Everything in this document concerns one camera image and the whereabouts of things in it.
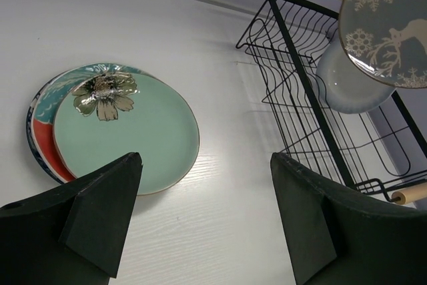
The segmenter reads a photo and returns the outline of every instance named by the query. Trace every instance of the gold rim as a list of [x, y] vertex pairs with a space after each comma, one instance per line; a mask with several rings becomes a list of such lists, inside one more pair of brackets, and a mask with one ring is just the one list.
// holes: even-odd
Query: gold rim
[[395, 84], [390, 84], [390, 83], [387, 83], [387, 82], [385, 82], [385, 81], [381, 81], [381, 80], [379, 80], [378, 78], [376, 78], [375, 76], [373, 76], [371, 73], [366, 73], [363, 69], [360, 69], [354, 62], [353, 62], [353, 60], [350, 58], [350, 54], [347, 52], [347, 49], [346, 49], [346, 46], [344, 45], [344, 41], [342, 40], [342, 35], [341, 35], [341, 14], [342, 14], [342, 9], [343, 9], [343, 7], [344, 7], [344, 4], [345, 4], [345, 2], [346, 2], [347, 0], [343, 0], [342, 2], [341, 2], [341, 7], [340, 7], [340, 12], [338, 13], [338, 39], [340, 40], [340, 43], [341, 43], [341, 47], [342, 47], [342, 49], [344, 50], [344, 53], [346, 53], [346, 55], [347, 55], [347, 58], [352, 62], [352, 64], [354, 65], [354, 66], [356, 66], [356, 68], [361, 72], [361, 73], [363, 73], [364, 75], [367, 75], [369, 78], [371, 78], [371, 79], [373, 79], [373, 80], [375, 80], [375, 81], [377, 81], [378, 83], [382, 83], [383, 85], [387, 85], [387, 86], [390, 86], [390, 87], [394, 87], [394, 88], [406, 88], [406, 89], [422, 89], [422, 88], [427, 88], [427, 86], [426, 87], [417, 87], [417, 88], [414, 88], [414, 87], [404, 87], [404, 86], [401, 86], [401, 85], [395, 85]]
[[[81, 65], [81, 66], [79, 66], [79, 67], [75, 67], [75, 68], [72, 68], [72, 69], [68, 69], [67, 71], [64, 71], [63, 73], [60, 73], [60, 74], [58, 74], [58, 75], [56, 75], [54, 78], [52, 78], [51, 79], [51, 81], [50, 81], [50, 83], [49, 84], [45, 84], [45, 86], [44, 86], [44, 88], [42, 87], [42, 90], [40, 91], [40, 96], [39, 96], [39, 98], [37, 99], [37, 101], [35, 102], [35, 105], [34, 105], [34, 108], [33, 108], [33, 115], [31, 115], [31, 121], [30, 121], [30, 129], [31, 129], [31, 138], [33, 139], [33, 142], [34, 142], [34, 145], [35, 145], [35, 149], [37, 150], [37, 152], [39, 153], [39, 155], [40, 155], [40, 157], [41, 157], [41, 159], [43, 160], [43, 163], [50, 169], [50, 171], [52, 172], [52, 174], [54, 174], [55, 175], [55, 177], [58, 179], [58, 180], [60, 180], [61, 181], [61, 183], [60, 184], [66, 184], [66, 183], [69, 183], [69, 182], [72, 182], [73, 180], [66, 180], [64, 177], [62, 177], [61, 175], [59, 175], [59, 173], [53, 168], [53, 166], [50, 164], [50, 162], [47, 160], [47, 158], [45, 157], [45, 154], [41, 151], [41, 148], [40, 148], [40, 145], [39, 145], [39, 143], [38, 143], [38, 141], [37, 141], [37, 139], [36, 139], [36, 137], [35, 137], [35, 130], [34, 130], [34, 119], [35, 119], [35, 110], [36, 110], [36, 108], [37, 108], [37, 106], [39, 105], [39, 102], [40, 102], [40, 100], [41, 100], [41, 97], [42, 96], [44, 96], [44, 94], [46, 93], [46, 91], [47, 91], [47, 89], [51, 86], [51, 85], [53, 85], [58, 79], [60, 79], [61, 77], [63, 77], [63, 76], [65, 76], [65, 75], [67, 75], [68, 73], [71, 73], [72, 71], [75, 71], [76, 69], [80, 69], [80, 68], [82, 68], [82, 67], [85, 67], [85, 66], [88, 66], [88, 65], [97, 65], [97, 64], [100, 64], [100, 63], [108, 63], [108, 64], [110, 64], [110, 65], [124, 65], [124, 64], [122, 64], [122, 63], [113, 63], [113, 62], [105, 62], [105, 61], [101, 61], [101, 62], [97, 62], [97, 63], [88, 63], [88, 64], [86, 64], [86, 65]], [[73, 178], [74, 178], [74, 180], [76, 180], [77, 179], [77, 177], [75, 177], [75, 175], [73, 174], [73, 173], [71, 173], [71, 171], [68, 169], [68, 167], [67, 166], [65, 166], [65, 163], [64, 163], [64, 161], [63, 161], [63, 159], [62, 159], [62, 156], [61, 156], [61, 154], [58, 152], [58, 149], [57, 149], [57, 146], [56, 146], [56, 141], [55, 141], [55, 138], [53, 138], [53, 141], [54, 141], [54, 144], [55, 144], [55, 149], [57, 150], [57, 153], [58, 153], [58, 156], [59, 156], [59, 158], [61, 159], [61, 161], [62, 161], [62, 164], [64, 165], [64, 167], [68, 170], [68, 172], [70, 173], [70, 175], [71, 176], [73, 176]]]
[[[182, 97], [182, 95], [180, 94], [180, 93], [178, 93], [174, 88], [172, 88], [171, 86], [169, 86], [168, 84], [166, 84], [164, 81], [162, 81], [162, 80], [160, 80], [160, 79], [158, 79], [157, 77], [155, 77], [155, 76], [153, 76], [153, 75], [151, 75], [151, 74], [148, 74], [148, 73], [145, 73], [145, 74], [136, 74], [136, 75], [142, 75], [142, 76], [148, 76], [148, 77], [151, 77], [151, 78], [154, 78], [154, 79], [156, 79], [157, 81], [160, 81], [162, 84], [164, 84], [164, 85], [166, 85], [166, 86], [168, 86], [170, 89], [172, 89], [174, 92], [176, 92], [181, 98], [182, 98], [182, 100], [185, 102], [185, 104], [188, 106], [188, 108], [189, 108], [189, 110], [191, 111], [191, 115], [193, 116], [193, 118], [194, 118], [194, 121], [195, 121], [195, 127], [196, 127], [196, 129], [197, 129], [197, 151], [196, 151], [196, 153], [195, 153], [195, 157], [194, 157], [194, 160], [192, 161], [192, 163], [191, 163], [191, 165], [189, 166], [189, 168], [188, 168], [188, 170], [185, 172], [185, 174], [183, 174], [182, 175], [182, 177], [180, 177], [176, 182], [174, 182], [174, 183], [172, 183], [171, 185], [169, 185], [168, 187], [166, 187], [166, 188], [164, 188], [164, 189], [162, 189], [162, 190], [158, 190], [158, 191], [156, 191], [156, 192], [153, 192], [153, 193], [148, 193], [148, 194], [137, 194], [137, 197], [140, 197], [140, 196], [148, 196], [148, 195], [154, 195], [154, 194], [158, 194], [158, 193], [160, 193], [160, 192], [164, 192], [165, 190], [168, 190], [168, 189], [170, 189], [171, 187], [174, 187], [176, 184], [178, 184], [180, 181], [182, 181], [186, 176], [187, 176], [187, 174], [191, 171], [191, 169], [194, 167], [194, 164], [195, 164], [195, 162], [197, 161], [197, 158], [198, 158], [198, 156], [199, 156], [199, 151], [200, 151], [200, 128], [199, 128], [199, 123], [197, 122], [197, 119], [195, 118], [195, 115], [194, 115], [194, 112], [193, 112], [193, 110], [191, 109], [191, 107], [189, 106], [189, 104], [188, 104], [188, 102], [184, 99], [184, 97]], [[64, 97], [64, 99], [68, 96], [68, 95], [70, 95], [71, 94], [71, 91], [72, 91], [73, 89], [71, 89], [70, 91], [69, 91], [69, 93]], [[55, 130], [54, 130], [54, 128], [55, 128], [55, 121], [56, 121], [56, 117], [57, 117], [57, 115], [55, 114], [55, 117], [53, 118], [53, 123], [52, 123], [52, 125], [53, 125], [53, 142], [54, 142], [54, 144], [55, 144], [55, 149], [56, 149], [56, 152], [58, 153], [58, 156], [60, 157], [60, 159], [61, 159], [61, 161], [62, 161], [62, 164], [65, 166], [65, 168], [67, 168], [67, 170], [68, 170], [68, 172], [75, 178], [75, 179], [78, 179], [78, 177], [76, 177], [76, 175], [75, 174], [73, 174], [73, 172], [68, 168], [68, 166], [67, 166], [67, 164], [65, 163], [65, 161], [64, 161], [64, 159], [63, 159], [63, 156], [62, 156], [62, 154], [61, 154], [61, 152], [60, 152], [60, 150], [59, 150], [59, 148], [58, 148], [58, 145], [57, 145], [57, 142], [56, 142], [56, 138], [55, 138]]]

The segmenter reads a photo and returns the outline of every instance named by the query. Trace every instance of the wooden handle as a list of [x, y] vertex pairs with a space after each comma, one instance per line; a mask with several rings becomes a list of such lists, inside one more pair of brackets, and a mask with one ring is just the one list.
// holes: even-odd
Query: wooden handle
[[400, 200], [396, 204], [404, 205], [407, 203], [415, 202], [427, 197], [427, 183], [405, 188], [392, 194], [392, 198], [399, 197]]

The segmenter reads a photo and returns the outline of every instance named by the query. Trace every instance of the plate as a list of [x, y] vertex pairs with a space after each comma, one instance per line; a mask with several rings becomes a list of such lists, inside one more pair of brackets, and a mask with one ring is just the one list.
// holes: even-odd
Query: plate
[[128, 152], [139, 152], [138, 195], [179, 182], [199, 151], [199, 130], [183, 97], [148, 75], [105, 73], [84, 81], [62, 101], [54, 140], [67, 169], [80, 177]]
[[60, 183], [74, 180], [62, 164], [53, 141], [53, 120], [61, 100], [82, 81], [101, 73], [126, 71], [147, 75], [146, 72], [118, 63], [92, 63], [51, 79], [36, 94], [27, 113], [27, 139], [33, 155], [43, 170]]
[[49, 166], [45, 163], [45, 161], [43, 160], [43, 158], [41, 157], [39, 151], [36, 148], [35, 145], [35, 141], [34, 141], [34, 135], [33, 135], [33, 129], [31, 128], [31, 120], [33, 119], [33, 114], [34, 114], [34, 107], [37, 103], [37, 101], [39, 100], [39, 97], [41, 95], [41, 93], [43, 92], [43, 90], [55, 79], [52, 78], [51, 80], [49, 80], [34, 96], [33, 100], [30, 103], [28, 112], [27, 112], [27, 117], [25, 118], [25, 133], [27, 134], [27, 141], [28, 141], [28, 145], [29, 145], [29, 149], [31, 150], [31, 153], [33, 154], [34, 158], [37, 160], [37, 163], [39, 163], [39, 165], [41, 166], [41, 168], [43, 168], [43, 170], [49, 175], [51, 176], [54, 180], [56, 180], [59, 183], [63, 183], [62, 180], [60, 180], [56, 174], [54, 174], [51, 169], [49, 168]]
[[378, 107], [394, 88], [361, 73], [347, 58], [341, 43], [333, 41], [322, 55], [316, 75], [320, 97], [341, 113], [364, 113]]
[[352, 62], [394, 87], [427, 87], [427, 0], [343, 0], [339, 34]]

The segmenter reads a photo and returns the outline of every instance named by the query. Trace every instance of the black wire rack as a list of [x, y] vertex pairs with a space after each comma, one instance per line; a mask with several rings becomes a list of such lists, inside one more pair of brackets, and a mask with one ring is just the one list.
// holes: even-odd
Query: black wire rack
[[[278, 125], [281, 152], [341, 184], [395, 202], [390, 192], [427, 182], [427, 166], [412, 165], [402, 138], [410, 134], [427, 159], [426, 140], [396, 91], [387, 101], [388, 112], [382, 105], [369, 113], [340, 114], [320, 99], [325, 84], [316, 75], [317, 62], [337, 35], [334, 11], [306, 0], [266, 0], [236, 47], [244, 48], [261, 71], [262, 102], [270, 105]], [[402, 120], [397, 128], [390, 108], [393, 120]], [[373, 115], [385, 133], [376, 129]]]

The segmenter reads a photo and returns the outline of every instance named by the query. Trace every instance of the mint green plate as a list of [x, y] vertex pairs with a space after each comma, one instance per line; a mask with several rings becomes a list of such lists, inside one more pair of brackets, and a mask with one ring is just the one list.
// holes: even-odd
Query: mint green plate
[[53, 124], [63, 163], [81, 177], [128, 152], [143, 160], [138, 195], [179, 182], [199, 151], [199, 130], [185, 100], [147, 75], [105, 73], [64, 98]]

